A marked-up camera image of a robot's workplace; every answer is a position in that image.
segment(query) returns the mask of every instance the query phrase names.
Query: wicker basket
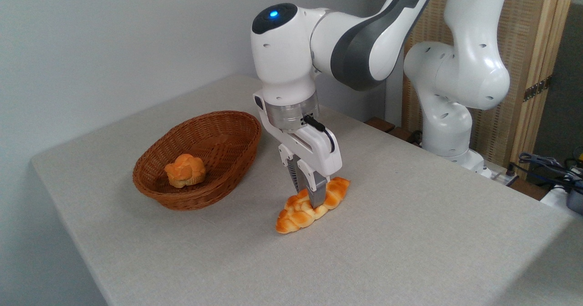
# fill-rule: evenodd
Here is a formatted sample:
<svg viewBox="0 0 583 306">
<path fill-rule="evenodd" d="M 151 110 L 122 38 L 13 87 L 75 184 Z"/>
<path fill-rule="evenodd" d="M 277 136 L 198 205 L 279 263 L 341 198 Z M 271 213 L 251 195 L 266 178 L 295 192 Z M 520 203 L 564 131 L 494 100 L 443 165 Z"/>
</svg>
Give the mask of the wicker basket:
<svg viewBox="0 0 583 306">
<path fill-rule="evenodd" d="M 260 136 L 260 123 L 246 112 L 216 111 L 194 117 L 175 126 L 138 159 L 133 183 L 169 209 L 206 207 L 241 181 L 256 157 Z M 206 178 L 179 189 L 169 184 L 164 167 L 184 153 L 202 159 Z"/>
</svg>

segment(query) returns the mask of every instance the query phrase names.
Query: metal hinge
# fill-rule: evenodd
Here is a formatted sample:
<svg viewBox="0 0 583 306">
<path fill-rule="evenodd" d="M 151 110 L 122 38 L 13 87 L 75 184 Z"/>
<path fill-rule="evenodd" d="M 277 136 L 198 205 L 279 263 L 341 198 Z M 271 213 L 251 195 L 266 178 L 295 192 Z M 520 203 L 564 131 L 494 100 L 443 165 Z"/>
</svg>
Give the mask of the metal hinge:
<svg viewBox="0 0 583 306">
<path fill-rule="evenodd" d="M 552 78 L 552 75 L 548 76 L 544 80 L 541 80 L 537 84 L 527 88 L 527 90 L 524 91 L 524 99 L 522 100 L 522 102 L 528 101 L 529 99 L 534 98 L 537 94 L 548 89 L 548 86 L 550 85 L 551 78 Z"/>
</svg>

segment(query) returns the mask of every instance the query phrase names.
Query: bread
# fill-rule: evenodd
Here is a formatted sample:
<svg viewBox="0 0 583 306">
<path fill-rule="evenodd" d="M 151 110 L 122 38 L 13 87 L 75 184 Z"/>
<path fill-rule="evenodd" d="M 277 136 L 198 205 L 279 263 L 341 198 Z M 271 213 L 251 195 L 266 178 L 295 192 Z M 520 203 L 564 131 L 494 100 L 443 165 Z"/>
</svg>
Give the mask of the bread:
<svg viewBox="0 0 583 306">
<path fill-rule="evenodd" d="M 168 175 L 168 181 L 175 188 L 186 185 L 195 185 L 204 181 L 206 169 L 202 159 L 192 157 L 189 154 L 181 154 L 176 161 L 164 167 Z"/>
<path fill-rule="evenodd" d="M 308 190 L 304 189 L 295 196 L 291 196 L 279 213 L 275 230 L 287 234 L 312 225 L 315 220 L 320 219 L 327 211 L 336 208 L 344 200 L 349 185 L 350 181 L 347 179 L 341 177 L 331 179 L 326 185 L 324 204 L 316 209 L 310 204 Z"/>
</svg>

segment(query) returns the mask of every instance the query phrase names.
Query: gripper jaw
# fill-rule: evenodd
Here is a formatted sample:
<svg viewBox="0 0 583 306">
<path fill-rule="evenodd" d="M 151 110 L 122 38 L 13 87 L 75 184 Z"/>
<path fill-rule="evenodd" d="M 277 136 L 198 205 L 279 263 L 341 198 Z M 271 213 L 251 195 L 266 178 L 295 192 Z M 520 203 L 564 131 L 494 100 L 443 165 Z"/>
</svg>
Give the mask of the gripper jaw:
<svg viewBox="0 0 583 306">
<path fill-rule="evenodd" d="M 290 173 L 296 192 L 307 189 L 308 196 L 310 196 L 310 204 L 312 204 L 312 208 L 316 208 L 324 204 L 326 184 L 329 182 L 329 177 L 323 177 L 317 171 L 310 171 L 306 167 L 308 166 L 297 155 L 293 155 L 292 159 L 287 159 L 287 170 Z"/>
</svg>

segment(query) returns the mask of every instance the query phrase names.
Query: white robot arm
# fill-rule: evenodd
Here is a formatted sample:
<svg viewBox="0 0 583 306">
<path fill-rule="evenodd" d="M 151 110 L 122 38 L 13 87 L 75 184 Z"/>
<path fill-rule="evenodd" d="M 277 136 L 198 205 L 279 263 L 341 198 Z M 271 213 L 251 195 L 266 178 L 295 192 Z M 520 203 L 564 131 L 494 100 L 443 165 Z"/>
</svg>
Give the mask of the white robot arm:
<svg viewBox="0 0 583 306">
<path fill-rule="evenodd" d="M 387 0 L 366 18 L 329 9 L 273 5 L 253 21 L 251 42 L 263 88 L 254 94 L 265 129 L 296 189 L 308 188 L 313 207 L 342 167 L 338 141 L 317 122 L 314 79 L 327 73 L 364 91 L 387 78 L 408 32 L 428 0 Z"/>
<path fill-rule="evenodd" d="M 510 86 L 498 53 L 504 0 L 447 0 L 444 19 L 454 45 L 421 42 L 407 53 L 404 72 L 423 113 L 423 148 L 486 177 L 481 155 L 469 149 L 472 117 L 466 107 L 492 109 Z"/>
</svg>

